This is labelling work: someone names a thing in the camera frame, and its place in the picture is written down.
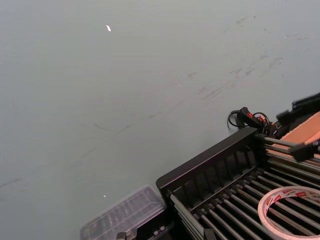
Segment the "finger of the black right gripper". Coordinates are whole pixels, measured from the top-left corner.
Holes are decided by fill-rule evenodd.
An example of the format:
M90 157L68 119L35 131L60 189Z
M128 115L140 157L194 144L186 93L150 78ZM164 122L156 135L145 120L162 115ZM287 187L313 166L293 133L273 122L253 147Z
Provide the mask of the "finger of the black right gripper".
M292 102L292 110L279 113L276 118L280 123L292 123L297 118L320 111L320 93Z
M291 148L291 155L296 161L305 161L318 154L318 142L314 141L308 144L301 143Z

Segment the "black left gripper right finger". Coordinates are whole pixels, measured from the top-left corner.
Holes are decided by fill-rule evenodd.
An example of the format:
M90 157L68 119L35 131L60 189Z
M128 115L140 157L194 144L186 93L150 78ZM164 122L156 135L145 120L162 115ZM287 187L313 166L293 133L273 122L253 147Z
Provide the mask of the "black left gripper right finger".
M203 239L204 240L216 240L216 235L211 228L205 228L203 230Z

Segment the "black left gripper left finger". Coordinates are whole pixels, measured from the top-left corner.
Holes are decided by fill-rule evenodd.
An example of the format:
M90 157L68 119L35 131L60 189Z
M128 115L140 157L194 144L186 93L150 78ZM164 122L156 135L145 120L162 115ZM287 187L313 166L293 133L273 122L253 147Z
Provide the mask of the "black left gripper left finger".
M124 231L118 232L116 235L116 240L135 240L137 233L135 231Z

